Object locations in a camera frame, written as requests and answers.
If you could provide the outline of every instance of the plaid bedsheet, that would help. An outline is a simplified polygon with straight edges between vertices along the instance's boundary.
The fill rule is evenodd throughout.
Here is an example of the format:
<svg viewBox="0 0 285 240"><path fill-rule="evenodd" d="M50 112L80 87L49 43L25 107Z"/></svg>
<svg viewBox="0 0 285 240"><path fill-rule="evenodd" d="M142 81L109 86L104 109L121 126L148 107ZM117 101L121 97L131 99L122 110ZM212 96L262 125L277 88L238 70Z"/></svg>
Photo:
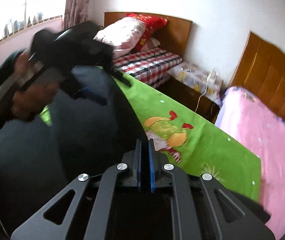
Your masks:
<svg viewBox="0 0 285 240"><path fill-rule="evenodd" d="M176 54L154 48L116 58L114 66L141 82L157 88L169 79L167 71L181 61L182 58Z"/></svg>

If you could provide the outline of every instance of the hand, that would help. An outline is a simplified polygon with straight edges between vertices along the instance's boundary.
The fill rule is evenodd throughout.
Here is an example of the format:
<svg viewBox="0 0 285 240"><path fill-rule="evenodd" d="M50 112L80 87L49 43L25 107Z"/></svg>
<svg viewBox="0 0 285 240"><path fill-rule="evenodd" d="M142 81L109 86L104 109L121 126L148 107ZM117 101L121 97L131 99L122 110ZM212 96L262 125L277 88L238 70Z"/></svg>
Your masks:
<svg viewBox="0 0 285 240"><path fill-rule="evenodd" d="M27 72L30 62L29 53L23 52L15 63L14 73L18 76ZM17 91L12 99L12 114L21 120L32 120L44 107L50 104L57 94L59 85L51 83L48 85L35 84L26 91Z"/></svg>

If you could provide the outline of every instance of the pink pillow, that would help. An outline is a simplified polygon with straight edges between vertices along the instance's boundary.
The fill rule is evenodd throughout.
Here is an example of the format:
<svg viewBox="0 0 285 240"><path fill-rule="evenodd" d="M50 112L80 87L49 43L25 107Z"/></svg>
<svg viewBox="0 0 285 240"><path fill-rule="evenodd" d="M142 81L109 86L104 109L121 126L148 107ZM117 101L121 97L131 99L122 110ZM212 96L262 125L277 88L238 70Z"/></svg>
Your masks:
<svg viewBox="0 0 285 240"><path fill-rule="evenodd" d="M145 43L145 45L142 47L141 51L151 50L151 49L154 49L154 48L158 48L159 46L160 46L160 42L156 38L151 37Z"/></svg>
<svg viewBox="0 0 285 240"><path fill-rule="evenodd" d="M125 17L99 31L94 40L114 47L114 58L128 54L138 43L146 24L132 17Z"/></svg>

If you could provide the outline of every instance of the electrical cord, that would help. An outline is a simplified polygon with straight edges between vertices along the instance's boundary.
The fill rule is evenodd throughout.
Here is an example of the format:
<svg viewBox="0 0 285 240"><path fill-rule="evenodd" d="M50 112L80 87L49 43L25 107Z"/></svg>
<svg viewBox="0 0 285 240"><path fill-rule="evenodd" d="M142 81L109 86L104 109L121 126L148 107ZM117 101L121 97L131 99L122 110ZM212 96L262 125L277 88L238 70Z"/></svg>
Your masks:
<svg viewBox="0 0 285 240"><path fill-rule="evenodd" d="M227 74L227 76L226 76L225 80L224 80L224 81L223 81L223 83L222 83L221 88L223 88L223 86L224 86L224 84L225 84L225 82L226 82L226 80L227 80L227 78L228 78L229 74L230 74L233 70L234 70L234 69L232 69L232 70L230 70L230 71L228 72L228 74Z"/></svg>
<svg viewBox="0 0 285 240"><path fill-rule="evenodd" d="M199 102L200 102L201 97L203 97L203 96L207 93L207 89L208 89L208 83L209 83L209 77L210 77L210 75L211 75L211 73L209 74L209 76L208 76L208 78L207 78L206 90L204 91L204 93L203 93L203 94L199 97L199 99L198 99L198 104L197 104L197 107L196 107L195 112L196 112L196 111L197 111L197 109L198 109L198 106L199 106Z"/></svg>

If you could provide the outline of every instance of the white wall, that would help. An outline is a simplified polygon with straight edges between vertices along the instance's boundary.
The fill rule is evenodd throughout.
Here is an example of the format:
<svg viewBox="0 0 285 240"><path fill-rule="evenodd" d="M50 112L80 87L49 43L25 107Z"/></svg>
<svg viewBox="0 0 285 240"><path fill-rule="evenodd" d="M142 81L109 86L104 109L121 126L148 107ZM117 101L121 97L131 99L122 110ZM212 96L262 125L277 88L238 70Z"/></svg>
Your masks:
<svg viewBox="0 0 285 240"><path fill-rule="evenodd" d="M108 11L192 20L185 59L217 68L222 77L237 66L250 30L281 49L285 45L285 0L91 0L88 7L89 18L99 25Z"/></svg>
<svg viewBox="0 0 285 240"><path fill-rule="evenodd" d="M60 32L62 30L62 18L54 19L30 27L23 30L21 33L14 34L12 37L7 38L0 43L0 65L12 52L19 49L28 48L34 34L44 28L48 28L56 33Z"/></svg>

